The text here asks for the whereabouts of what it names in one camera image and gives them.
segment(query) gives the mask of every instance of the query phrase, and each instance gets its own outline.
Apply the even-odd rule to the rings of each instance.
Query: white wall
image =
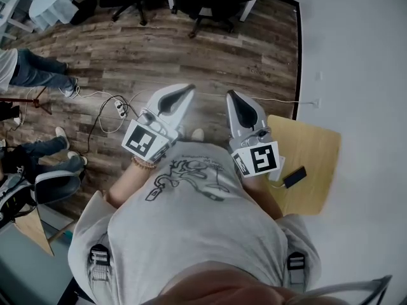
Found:
[[[298,119],[342,134],[329,198],[307,218],[319,285],[394,275],[407,294],[407,0],[296,0],[303,22]],[[322,71],[322,81],[317,73]]]

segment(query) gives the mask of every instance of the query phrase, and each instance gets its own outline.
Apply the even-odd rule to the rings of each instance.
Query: beaded bracelet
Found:
[[[153,170],[154,168],[157,167],[157,165],[148,163],[147,161],[144,161],[144,160],[138,158],[137,156],[132,157],[132,162],[135,166],[138,166],[145,170]]]

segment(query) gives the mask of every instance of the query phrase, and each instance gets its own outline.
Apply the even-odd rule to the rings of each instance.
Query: laminate flooring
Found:
[[[198,36],[188,38],[193,21],[171,14],[168,7],[146,11],[147,26],[139,25],[137,10],[130,8],[117,22],[115,9],[97,8],[85,23],[58,24],[43,33],[6,40],[3,48],[29,48],[44,57],[69,63],[69,74],[79,78],[81,95],[108,92],[134,97],[138,112],[154,91],[175,83],[193,83],[197,95],[183,124],[187,136],[203,128],[205,141],[225,146],[228,141],[225,93],[234,89],[248,96],[294,100],[298,67],[298,28],[295,7],[278,0],[258,0],[244,23],[233,19],[235,31],[202,22]],[[12,88],[4,97],[25,98],[26,88]],[[47,89],[41,100],[53,115],[28,105],[25,123],[8,133],[11,146],[55,136],[55,127],[65,128],[71,150],[84,153],[88,134],[107,95],[65,98],[59,90]],[[267,114],[293,116],[294,104],[258,100]],[[101,123],[105,131],[116,130],[121,120],[114,101],[105,107]],[[89,164],[81,189],[67,201],[52,205],[59,212],[77,218],[93,193],[106,190],[130,163],[121,141],[130,119],[114,133],[103,132],[99,124],[90,137]],[[0,135],[15,127],[3,121]],[[43,158],[54,164],[66,160],[66,152]]]

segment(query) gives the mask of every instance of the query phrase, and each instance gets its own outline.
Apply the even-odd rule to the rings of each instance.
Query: white sneaker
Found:
[[[204,141],[204,138],[205,138],[205,133],[201,128],[196,129],[192,133],[192,136],[191,136],[192,141],[200,141],[200,142],[202,142],[202,141]]]
[[[71,89],[71,90],[66,90],[66,91],[64,92],[64,96],[69,98],[69,97],[72,96],[72,94],[74,93],[74,91],[75,91],[74,88]]]
[[[69,151],[68,152],[68,159],[71,159],[73,156],[80,156],[76,151]],[[85,166],[88,164],[88,158],[81,156]]]
[[[60,126],[57,126],[57,127],[55,128],[55,133],[57,134],[57,137],[63,137],[63,138],[65,138],[65,141],[66,141],[66,148],[65,148],[65,150],[68,150],[68,149],[70,148],[71,144],[69,143],[69,140],[68,140],[68,137],[67,137],[67,135],[66,135],[65,130],[64,130],[63,128],[61,128]]]
[[[64,92],[65,97],[69,98],[72,96],[72,94],[76,91],[76,88],[78,87],[78,79],[75,78],[75,85],[71,90],[66,90]]]

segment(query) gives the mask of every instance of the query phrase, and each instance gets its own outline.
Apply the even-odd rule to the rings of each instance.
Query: jeans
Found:
[[[47,86],[62,91],[73,90],[76,79],[65,76],[66,64],[50,58],[39,57],[27,48],[18,50],[17,68],[10,81],[13,86]]]
[[[63,137],[56,137],[49,141],[37,141],[33,144],[22,145],[25,152],[29,155],[35,175],[52,172],[54,170],[67,170],[68,172],[82,171],[85,162],[81,156],[73,156],[70,160],[59,163],[54,166],[39,165],[38,159],[43,156],[51,156],[57,152],[66,149],[66,140]]]

